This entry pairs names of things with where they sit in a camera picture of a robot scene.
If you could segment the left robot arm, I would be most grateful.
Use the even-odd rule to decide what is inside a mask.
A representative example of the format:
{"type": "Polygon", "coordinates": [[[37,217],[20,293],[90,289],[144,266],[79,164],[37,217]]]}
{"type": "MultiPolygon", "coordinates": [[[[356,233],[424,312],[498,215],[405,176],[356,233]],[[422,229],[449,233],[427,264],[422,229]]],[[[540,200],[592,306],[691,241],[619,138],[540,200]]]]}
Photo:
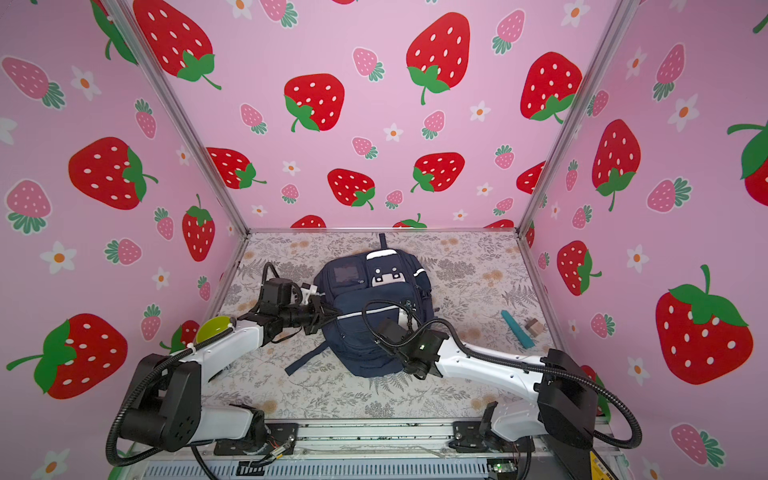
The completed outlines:
{"type": "Polygon", "coordinates": [[[258,453],[270,442],[264,414],[255,407],[206,407],[203,387],[243,355],[275,341],[286,329],[312,335],[340,312],[316,286],[299,285],[263,271],[258,300],[245,314],[208,321],[212,336],[170,356],[151,354],[136,367],[131,384],[107,435],[105,454],[125,467],[157,453],[232,441],[258,453]]]}

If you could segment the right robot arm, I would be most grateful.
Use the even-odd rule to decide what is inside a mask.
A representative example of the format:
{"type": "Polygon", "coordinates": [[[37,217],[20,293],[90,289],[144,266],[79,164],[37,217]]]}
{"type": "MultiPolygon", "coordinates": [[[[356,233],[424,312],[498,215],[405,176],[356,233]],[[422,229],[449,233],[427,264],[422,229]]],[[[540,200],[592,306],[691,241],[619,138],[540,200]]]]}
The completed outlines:
{"type": "Polygon", "coordinates": [[[369,317],[396,309],[410,320],[415,314],[390,300],[367,302],[363,324],[374,342],[400,361],[403,371],[419,380],[429,376],[460,378],[505,390],[527,405],[520,412],[492,418],[492,432],[509,441],[517,437],[548,434],[569,446],[589,450],[595,440],[623,450],[642,443],[638,419],[613,392],[588,377],[568,354],[553,349],[537,361],[502,354],[464,343],[447,320],[434,318],[417,329],[406,329],[385,318],[373,326],[369,317]],[[630,427],[628,439],[617,439],[595,429],[597,398],[604,397],[630,427]]]}

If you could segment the navy blue student backpack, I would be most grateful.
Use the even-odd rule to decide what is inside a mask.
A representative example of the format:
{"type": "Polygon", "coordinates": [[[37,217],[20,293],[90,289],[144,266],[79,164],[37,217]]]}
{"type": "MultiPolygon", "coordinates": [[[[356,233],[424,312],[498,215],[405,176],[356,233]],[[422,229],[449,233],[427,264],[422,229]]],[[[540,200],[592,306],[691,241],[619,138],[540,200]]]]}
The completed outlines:
{"type": "Polygon", "coordinates": [[[375,343],[372,330],[387,321],[418,327],[434,317],[431,281],[418,258],[387,245],[326,263],[313,284],[339,315],[322,327],[324,341],[285,368],[291,376],[326,350],[354,376],[382,377],[402,363],[375,343]]]}

